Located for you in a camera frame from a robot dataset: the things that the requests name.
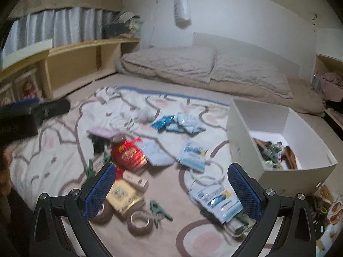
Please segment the brown tape roll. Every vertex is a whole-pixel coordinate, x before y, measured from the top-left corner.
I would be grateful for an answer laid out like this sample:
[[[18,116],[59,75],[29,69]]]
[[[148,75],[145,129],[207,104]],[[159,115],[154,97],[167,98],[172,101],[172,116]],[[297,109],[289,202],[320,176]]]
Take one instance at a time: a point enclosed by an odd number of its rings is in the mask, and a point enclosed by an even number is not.
[[[127,215],[127,228],[133,236],[145,236],[153,229],[153,219],[145,211],[133,211]]]
[[[113,216],[113,208],[110,205],[110,203],[107,200],[105,200],[101,208],[99,209],[96,217],[90,219],[90,222],[94,224],[103,225],[109,222],[112,216]]]

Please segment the brown tape roll front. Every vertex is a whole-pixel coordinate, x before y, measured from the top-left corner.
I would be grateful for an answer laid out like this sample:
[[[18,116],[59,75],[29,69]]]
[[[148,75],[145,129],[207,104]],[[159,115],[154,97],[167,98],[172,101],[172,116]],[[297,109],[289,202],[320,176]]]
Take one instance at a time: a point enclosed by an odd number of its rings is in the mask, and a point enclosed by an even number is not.
[[[145,211],[133,211],[127,215],[127,228],[133,236],[145,236],[153,229],[153,219]]]

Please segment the white small medicine box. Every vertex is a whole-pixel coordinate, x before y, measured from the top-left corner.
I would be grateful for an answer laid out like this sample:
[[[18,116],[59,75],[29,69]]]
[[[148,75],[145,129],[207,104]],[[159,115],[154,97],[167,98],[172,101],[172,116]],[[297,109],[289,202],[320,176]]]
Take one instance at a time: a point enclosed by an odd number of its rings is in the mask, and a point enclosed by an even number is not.
[[[134,187],[136,190],[144,193],[148,189],[149,181],[137,176],[134,173],[131,173],[128,170],[125,170],[123,173],[123,179],[130,184],[132,187]]]

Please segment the green clothes peg right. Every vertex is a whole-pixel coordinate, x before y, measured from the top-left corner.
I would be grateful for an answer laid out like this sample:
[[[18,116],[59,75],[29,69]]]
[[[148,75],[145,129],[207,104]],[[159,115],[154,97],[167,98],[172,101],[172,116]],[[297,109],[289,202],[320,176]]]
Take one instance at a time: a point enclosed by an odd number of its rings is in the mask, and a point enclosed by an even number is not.
[[[213,224],[223,229],[229,236],[238,238],[248,233],[254,225],[254,220],[250,219],[247,213],[242,210],[237,213],[231,220],[221,224],[217,218],[206,209],[202,208],[200,214],[210,220]]]

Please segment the green clothes peg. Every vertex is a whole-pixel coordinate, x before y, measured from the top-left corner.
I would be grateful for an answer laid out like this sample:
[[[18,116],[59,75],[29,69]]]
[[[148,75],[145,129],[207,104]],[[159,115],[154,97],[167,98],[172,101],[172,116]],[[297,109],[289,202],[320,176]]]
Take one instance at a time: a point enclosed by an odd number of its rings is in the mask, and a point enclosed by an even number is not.
[[[254,225],[254,220],[250,219],[247,213],[242,210],[237,213],[231,220],[221,224],[217,218],[206,209],[202,208],[200,214],[210,220],[213,224],[223,229],[229,236],[238,238],[248,233]]]
[[[85,173],[86,179],[84,180],[84,182],[82,182],[81,186],[84,186],[87,180],[92,179],[95,176],[93,159],[91,158],[89,159],[88,166],[84,168],[84,173]]]
[[[170,222],[173,221],[173,217],[164,208],[162,208],[155,200],[150,200],[149,206],[156,228],[159,227],[159,222],[163,219],[167,219]]]

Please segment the wooden bedside shelf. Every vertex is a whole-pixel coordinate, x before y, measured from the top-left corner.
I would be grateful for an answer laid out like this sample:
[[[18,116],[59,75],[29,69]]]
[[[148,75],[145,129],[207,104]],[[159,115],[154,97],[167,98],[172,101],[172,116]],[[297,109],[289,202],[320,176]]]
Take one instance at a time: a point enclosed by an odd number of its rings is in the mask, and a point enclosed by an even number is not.
[[[1,58],[1,85],[32,67],[43,97],[62,97],[116,73],[115,61],[139,43],[138,38],[116,37],[53,48],[51,39],[41,41]]]

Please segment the brown leather case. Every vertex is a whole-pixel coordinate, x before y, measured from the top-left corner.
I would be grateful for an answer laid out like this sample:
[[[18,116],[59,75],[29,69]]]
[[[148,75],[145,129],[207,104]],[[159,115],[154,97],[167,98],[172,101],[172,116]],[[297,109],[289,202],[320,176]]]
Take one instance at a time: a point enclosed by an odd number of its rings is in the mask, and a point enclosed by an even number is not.
[[[296,157],[291,150],[290,146],[286,146],[284,149],[284,158],[288,169],[297,169]]]

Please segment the green clothes peg left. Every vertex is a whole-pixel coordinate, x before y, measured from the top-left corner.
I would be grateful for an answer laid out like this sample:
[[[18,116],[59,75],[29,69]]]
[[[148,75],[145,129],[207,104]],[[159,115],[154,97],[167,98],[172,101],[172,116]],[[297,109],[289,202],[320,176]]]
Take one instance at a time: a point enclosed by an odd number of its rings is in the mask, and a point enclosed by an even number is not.
[[[87,180],[92,179],[95,176],[93,159],[91,158],[89,159],[88,166],[84,168],[84,173],[85,173],[86,179],[84,180],[84,182],[82,182],[81,186],[84,186]]]

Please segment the pink sticky note pad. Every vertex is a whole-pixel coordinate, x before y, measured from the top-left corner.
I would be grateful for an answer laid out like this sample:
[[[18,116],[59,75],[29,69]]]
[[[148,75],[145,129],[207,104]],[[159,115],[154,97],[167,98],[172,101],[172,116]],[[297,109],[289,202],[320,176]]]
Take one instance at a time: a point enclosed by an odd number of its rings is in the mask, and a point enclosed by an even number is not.
[[[86,131],[88,135],[97,136],[103,139],[112,139],[120,132],[104,127],[92,127]]]

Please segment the gold qr code packet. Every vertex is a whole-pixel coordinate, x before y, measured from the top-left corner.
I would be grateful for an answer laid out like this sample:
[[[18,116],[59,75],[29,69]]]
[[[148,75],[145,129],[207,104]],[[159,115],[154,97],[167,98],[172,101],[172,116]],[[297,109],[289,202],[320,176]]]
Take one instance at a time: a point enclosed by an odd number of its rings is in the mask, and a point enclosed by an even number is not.
[[[122,179],[114,181],[106,200],[124,218],[130,209],[140,207],[145,202],[143,194]]]

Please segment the blue white wipes pack near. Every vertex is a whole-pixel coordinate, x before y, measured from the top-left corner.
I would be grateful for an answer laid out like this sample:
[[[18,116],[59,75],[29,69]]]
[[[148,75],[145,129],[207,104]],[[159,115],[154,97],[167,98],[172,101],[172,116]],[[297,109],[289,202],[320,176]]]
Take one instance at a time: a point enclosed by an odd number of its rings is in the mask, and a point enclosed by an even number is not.
[[[243,210],[238,197],[221,184],[193,187],[189,196],[210,212],[221,224],[229,222]]]

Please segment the blue white wipes pack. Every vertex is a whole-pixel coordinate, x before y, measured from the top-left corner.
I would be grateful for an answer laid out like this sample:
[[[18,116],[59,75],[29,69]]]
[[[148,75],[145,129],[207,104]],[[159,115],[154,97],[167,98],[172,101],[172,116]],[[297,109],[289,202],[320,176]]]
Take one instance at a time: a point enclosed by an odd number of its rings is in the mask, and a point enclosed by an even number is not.
[[[192,140],[186,140],[183,143],[176,160],[183,166],[186,166],[197,172],[204,173],[207,151],[208,148],[203,147],[199,143]]]
[[[189,196],[210,212],[221,224],[229,222],[243,210],[238,197],[221,184],[193,187]]]

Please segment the white cardboard storage box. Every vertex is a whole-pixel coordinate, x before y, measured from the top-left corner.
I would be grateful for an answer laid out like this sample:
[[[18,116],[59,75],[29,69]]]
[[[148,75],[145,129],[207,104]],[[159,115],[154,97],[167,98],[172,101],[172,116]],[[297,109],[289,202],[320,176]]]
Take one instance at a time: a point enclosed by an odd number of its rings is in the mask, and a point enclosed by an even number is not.
[[[232,161],[263,188],[282,196],[315,193],[337,164],[320,136],[288,107],[232,99],[227,136]],[[287,168],[286,146],[296,157],[297,169]]]

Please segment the grey window curtain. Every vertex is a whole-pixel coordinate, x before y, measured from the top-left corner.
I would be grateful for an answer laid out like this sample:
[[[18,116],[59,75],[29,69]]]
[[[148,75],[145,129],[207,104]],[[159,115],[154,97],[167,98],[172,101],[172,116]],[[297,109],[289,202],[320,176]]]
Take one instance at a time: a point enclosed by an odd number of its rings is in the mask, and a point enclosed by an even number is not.
[[[115,15],[116,12],[84,7],[29,14],[14,21],[2,53],[8,56],[46,39],[52,40],[54,48],[101,39],[102,27]]]

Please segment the green clothes peg front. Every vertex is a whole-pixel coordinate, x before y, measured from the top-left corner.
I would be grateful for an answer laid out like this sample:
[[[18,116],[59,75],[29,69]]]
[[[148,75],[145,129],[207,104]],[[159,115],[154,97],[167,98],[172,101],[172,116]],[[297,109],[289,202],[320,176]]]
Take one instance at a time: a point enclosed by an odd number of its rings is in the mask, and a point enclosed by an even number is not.
[[[164,208],[162,208],[155,200],[150,200],[149,206],[156,228],[159,227],[159,222],[163,219],[167,219],[170,222],[173,221],[173,217]]]

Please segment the red cigarette box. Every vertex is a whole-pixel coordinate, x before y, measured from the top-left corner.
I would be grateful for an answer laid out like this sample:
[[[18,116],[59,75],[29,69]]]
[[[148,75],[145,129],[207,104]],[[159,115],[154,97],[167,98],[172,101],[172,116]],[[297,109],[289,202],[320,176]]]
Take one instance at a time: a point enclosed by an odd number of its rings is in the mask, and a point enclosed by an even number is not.
[[[148,164],[146,155],[138,147],[141,141],[140,138],[133,141],[125,140],[111,150],[112,159],[116,164],[137,175],[141,175]]]

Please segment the white crumpled tissue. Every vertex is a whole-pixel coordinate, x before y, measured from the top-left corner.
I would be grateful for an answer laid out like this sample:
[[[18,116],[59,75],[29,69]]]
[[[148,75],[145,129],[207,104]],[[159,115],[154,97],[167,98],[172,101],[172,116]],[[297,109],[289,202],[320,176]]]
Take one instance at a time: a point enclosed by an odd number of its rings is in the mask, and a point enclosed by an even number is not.
[[[155,115],[149,107],[134,110],[134,119],[141,124],[152,123]]]

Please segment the patterned white pink blanket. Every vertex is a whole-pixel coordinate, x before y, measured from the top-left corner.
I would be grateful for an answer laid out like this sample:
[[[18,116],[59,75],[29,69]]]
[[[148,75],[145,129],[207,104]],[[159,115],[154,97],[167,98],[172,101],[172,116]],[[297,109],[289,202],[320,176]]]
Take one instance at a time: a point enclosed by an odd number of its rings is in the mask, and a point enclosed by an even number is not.
[[[11,180],[31,256],[315,256],[303,194],[281,196],[233,100],[106,87],[35,105]]]

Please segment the blue white wipes pack middle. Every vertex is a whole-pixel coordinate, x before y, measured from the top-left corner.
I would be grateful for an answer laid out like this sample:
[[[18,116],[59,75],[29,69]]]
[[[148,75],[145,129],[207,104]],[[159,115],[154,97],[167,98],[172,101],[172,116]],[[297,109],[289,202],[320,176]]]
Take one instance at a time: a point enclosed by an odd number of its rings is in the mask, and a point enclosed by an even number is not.
[[[186,140],[183,143],[176,160],[183,166],[186,166],[197,172],[204,173],[207,151],[208,148],[203,147],[199,143],[192,140]]]

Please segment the white paper sachet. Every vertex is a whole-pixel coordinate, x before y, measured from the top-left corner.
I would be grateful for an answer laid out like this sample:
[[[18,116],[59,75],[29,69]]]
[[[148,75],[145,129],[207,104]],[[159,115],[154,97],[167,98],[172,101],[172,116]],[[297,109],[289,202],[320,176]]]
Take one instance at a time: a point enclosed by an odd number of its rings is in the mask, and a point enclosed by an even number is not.
[[[144,153],[152,166],[168,166],[175,163],[175,159],[153,141],[136,142],[136,145]]]

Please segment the dark bag on shelf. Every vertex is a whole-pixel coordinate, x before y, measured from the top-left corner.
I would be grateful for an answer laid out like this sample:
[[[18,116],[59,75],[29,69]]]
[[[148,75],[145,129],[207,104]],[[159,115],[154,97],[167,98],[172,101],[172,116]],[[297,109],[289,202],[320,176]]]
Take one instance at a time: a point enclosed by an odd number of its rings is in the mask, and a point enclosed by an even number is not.
[[[125,11],[115,17],[113,21],[102,26],[103,38],[131,38],[140,31],[142,24],[143,20],[140,15],[129,10]]]

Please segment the clothes pile on shelf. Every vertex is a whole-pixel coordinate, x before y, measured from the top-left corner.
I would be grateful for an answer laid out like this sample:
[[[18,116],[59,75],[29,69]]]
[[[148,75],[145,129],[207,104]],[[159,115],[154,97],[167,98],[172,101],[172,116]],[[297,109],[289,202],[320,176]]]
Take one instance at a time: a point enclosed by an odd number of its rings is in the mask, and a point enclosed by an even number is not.
[[[342,101],[342,76],[339,74],[324,73],[318,75],[313,80],[312,87],[323,100]]]

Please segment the blue snack packets pile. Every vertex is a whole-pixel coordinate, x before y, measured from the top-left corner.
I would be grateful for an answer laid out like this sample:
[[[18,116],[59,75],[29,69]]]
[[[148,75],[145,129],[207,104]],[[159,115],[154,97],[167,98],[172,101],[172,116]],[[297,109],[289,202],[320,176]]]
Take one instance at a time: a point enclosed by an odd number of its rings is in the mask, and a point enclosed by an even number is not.
[[[150,125],[157,131],[168,131],[197,135],[206,131],[205,125],[195,116],[186,113],[163,116]]]

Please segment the grey quilted pillow left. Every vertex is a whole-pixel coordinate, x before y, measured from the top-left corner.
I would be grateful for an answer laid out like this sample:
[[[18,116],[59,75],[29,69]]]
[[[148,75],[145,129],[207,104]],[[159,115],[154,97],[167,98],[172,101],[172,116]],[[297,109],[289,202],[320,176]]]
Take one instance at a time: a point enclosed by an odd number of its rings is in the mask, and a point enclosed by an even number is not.
[[[125,63],[178,75],[208,84],[215,64],[216,49],[202,46],[149,48],[127,53]]]

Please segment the grey quilted pillow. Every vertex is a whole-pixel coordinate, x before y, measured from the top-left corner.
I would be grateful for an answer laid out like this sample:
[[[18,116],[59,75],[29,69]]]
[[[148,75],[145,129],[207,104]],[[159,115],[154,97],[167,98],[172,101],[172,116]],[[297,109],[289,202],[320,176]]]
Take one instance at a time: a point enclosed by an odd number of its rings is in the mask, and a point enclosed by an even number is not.
[[[202,46],[149,48],[127,53],[125,63],[178,75],[208,84],[215,64],[216,49]]]
[[[285,99],[293,98],[286,76],[275,66],[223,49],[218,49],[214,55],[211,79],[260,87]]]

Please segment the grey quilted pillow right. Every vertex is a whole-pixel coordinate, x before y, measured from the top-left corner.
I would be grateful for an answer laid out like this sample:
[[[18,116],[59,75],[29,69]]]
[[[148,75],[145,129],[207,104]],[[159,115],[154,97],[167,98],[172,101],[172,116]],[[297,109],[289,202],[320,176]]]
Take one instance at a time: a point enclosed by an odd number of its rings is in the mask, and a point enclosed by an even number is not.
[[[286,76],[275,66],[223,49],[218,49],[214,55],[211,79],[260,87],[285,99],[293,98]]]

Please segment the white hanging wall pouch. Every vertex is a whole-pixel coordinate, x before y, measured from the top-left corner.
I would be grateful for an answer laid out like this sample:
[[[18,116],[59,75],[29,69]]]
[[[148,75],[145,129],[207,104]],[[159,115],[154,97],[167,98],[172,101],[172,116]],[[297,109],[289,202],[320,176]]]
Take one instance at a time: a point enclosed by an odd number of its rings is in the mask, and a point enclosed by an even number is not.
[[[191,24],[191,11],[188,0],[174,0],[174,17],[177,27],[185,28]]]

